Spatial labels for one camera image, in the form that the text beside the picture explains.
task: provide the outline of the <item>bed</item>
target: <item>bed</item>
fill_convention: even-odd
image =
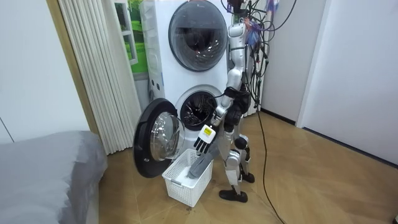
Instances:
[[[98,223],[107,168],[97,135],[70,131],[0,145],[0,223]]]

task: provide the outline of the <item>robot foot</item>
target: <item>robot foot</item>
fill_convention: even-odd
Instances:
[[[256,181],[256,179],[254,178],[254,175],[249,173],[249,174],[243,174],[242,175],[242,179],[249,182],[249,183],[254,183]]]
[[[235,190],[220,190],[218,193],[220,198],[230,201],[237,201],[237,202],[248,202],[248,195],[241,191],[241,194],[238,195]]]

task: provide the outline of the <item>door frame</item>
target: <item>door frame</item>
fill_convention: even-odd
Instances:
[[[90,131],[95,134],[99,134],[93,109],[91,108],[86,88],[81,77],[80,69],[73,51],[72,43],[70,42],[65,21],[63,20],[59,2],[57,0],[46,0],[46,2],[55,25],[55,29],[57,30],[58,38],[60,39],[63,53],[65,54],[65,58],[67,60],[68,67],[80,99],[81,107],[83,108],[88,126],[90,127]]]

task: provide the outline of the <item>washing machine door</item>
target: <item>washing machine door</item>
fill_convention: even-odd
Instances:
[[[185,128],[174,105],[163,98],[152,101],[141,114],[134,136],[138,172],[147,178],[162,174],[178,156],[184,138]]]
[[[170,21],[170,48],[189,70],[200,72],[214,67],[225,53],[227,40],[224,17],[211,2],[187,1]]]

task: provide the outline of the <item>green picture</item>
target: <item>green picture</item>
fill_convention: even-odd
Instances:
[[[141,15],[139,13],[139,5],[142,0],[128,0],[129,12],[131,18],[131,27],[136,42],[136,51],[138,63],[131,65],[132,72],[148,72],[147,55],[144,46],[144,34],[142,33]]]
[[[131,71],[133,73],[148,72],[147,57],[146,57],[145,46],[144,46],[144,34],[142,33],[141,15],[139,13],[139,5],[141,2],[142,2],[142,0],[128,0],[127,1],[128,13],[130,14],[130,18],[131,18],[131,27],[132,27],[132,33],[134,36],[134,42],[136,45],[137,61],[138,61],[138,63],[131,65]],[[121,30],[122,31],[127,30],[127,28],[126,28],[127,24],[124,20],[124,14],[123,14],[124,13],[123,5],[116,3],[115,6],[116,6],[116,12],[118,14]],[[129,60],[131,60],[132,55],[131,55],[129,38],[124,37],[124,45],[126,46],[126,51],[127,51]]]

